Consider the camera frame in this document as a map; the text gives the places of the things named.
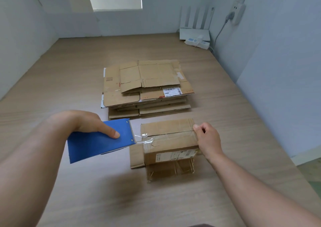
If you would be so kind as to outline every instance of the hand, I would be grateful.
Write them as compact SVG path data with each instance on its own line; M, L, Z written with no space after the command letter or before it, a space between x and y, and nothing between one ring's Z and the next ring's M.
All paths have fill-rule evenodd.
M200 126L194 125L194 131L198 138L198 145L207 160L216 155L223 155L221 139L217 130L211 124L205 122Z
M81 110L69 110L55 114L53 117L58 121L64 119L72 121L74 132L101 132L111 138L116 139L120 137L119 132L103 123L99 118L99 115L95 113Z

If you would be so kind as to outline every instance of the fingernail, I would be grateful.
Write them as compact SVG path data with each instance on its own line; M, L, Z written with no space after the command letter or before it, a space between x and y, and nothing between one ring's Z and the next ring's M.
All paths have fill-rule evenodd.
M120 134L119 134L119 132L115 132L115 135L114 135L114 137L115 137L115 138L118 138L118 137L120 137Z

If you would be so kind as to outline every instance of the electrical outlet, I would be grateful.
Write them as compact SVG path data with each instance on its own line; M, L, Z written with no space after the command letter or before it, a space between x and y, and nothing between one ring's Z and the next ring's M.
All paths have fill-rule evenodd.
M245 10L245 6L245 4L240 3L238 0L233 2L233 5L230 9L230 12L234 11L234 18L231 20L233 25L237 25L240 22Z

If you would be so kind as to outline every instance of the finger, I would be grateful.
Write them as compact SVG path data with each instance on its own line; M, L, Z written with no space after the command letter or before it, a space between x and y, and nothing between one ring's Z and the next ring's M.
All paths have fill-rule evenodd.
M214 127L210 124L210 123L207 123L207 122L204 122L200 125L200 127L202 128L202 130L204 132L207 132L207 131L210 131L210 130L213 130Z
M199 125L197 125L197 124L193 125L193 129L197 135L197 138L200 138L201 136L204 135L204 132L203 132L202 128L199 127Z
M120 137L119 132L115 131L115 129L109 127L108 125L106 125L102 121L100 121L100 123L99 123L98 131L106 134L107 136L109 136L111 138L117 139L118 137Z

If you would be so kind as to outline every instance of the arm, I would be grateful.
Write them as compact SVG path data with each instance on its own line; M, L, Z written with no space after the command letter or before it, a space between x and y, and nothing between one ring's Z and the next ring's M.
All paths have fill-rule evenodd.
M64 111L36 127L0 164L0 226L36 226L55 184L65 143L73 131L119 133L97 114Z
M219 133L209 123L194 125L194 130L201 151L217 172L247 226L321 226L317 216L271 189L225 156Z

